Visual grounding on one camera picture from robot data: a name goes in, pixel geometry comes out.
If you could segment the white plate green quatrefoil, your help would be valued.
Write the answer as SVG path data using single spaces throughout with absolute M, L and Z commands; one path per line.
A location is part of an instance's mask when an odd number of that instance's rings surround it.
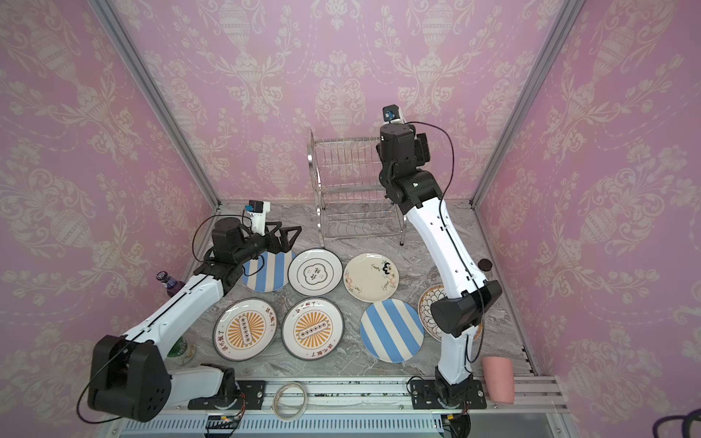
M 341 259 L 323 248 L 296 255 L 288 268 L 288 282 L 299 294 L 319 297 L 336 288 L 342 279 Z

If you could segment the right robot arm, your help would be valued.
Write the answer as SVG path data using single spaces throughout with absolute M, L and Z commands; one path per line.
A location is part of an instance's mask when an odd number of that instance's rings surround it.
M 445 297 L 431 305 L 441 330 L 434 388 L 443 405 L 462 405 L 476 387 L 472 363 L 478 357 L 473 352 L 478 326 L 502 286 L 487 279 L 469 255 L 449 217 L 444 192 L 434 175 L 422 169 L 430 161 L 426 136 L 410 123 L 385 122 L 377 153 L 386 197 L 422 237 L 442 279 Z

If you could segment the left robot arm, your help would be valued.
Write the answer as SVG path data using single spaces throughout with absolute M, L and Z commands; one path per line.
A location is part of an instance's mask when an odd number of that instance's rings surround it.
M 280 222 L 244 226 L 236 216 L 220 217 L 212 246 L 185 286 L 143 322 L 94 346 L 91 378 L 78 403 L 113 421 L 149 422 L 172 405 L 204 400 L 226 409 L 241 401 L 233 369 L 204 364 L 169 372 L 164 361 L 195 321 L 234 288 L 247 262 L 266 252 L 290 252 L 301 231 Z

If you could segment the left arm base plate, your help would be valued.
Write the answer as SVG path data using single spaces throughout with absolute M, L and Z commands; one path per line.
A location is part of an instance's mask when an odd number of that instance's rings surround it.
M 190 411 L 260 411 L 265 401 L 266 386 L 265 381 L 237 381 L 232 394 L 193 399 L 187 408 Z

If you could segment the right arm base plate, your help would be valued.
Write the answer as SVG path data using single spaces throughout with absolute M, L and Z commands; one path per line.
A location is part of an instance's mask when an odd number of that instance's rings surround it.
M 485 410 L 487 408 L 486 392 L 481 381 L 469 383 L 467 392 L 458 395 L 457 401 L 442 401 L 436 390 L 435 380 L 425 380 L 418 376 L 406 383 L 406 390 L 411 397 L 414 410 L 467 409 Z

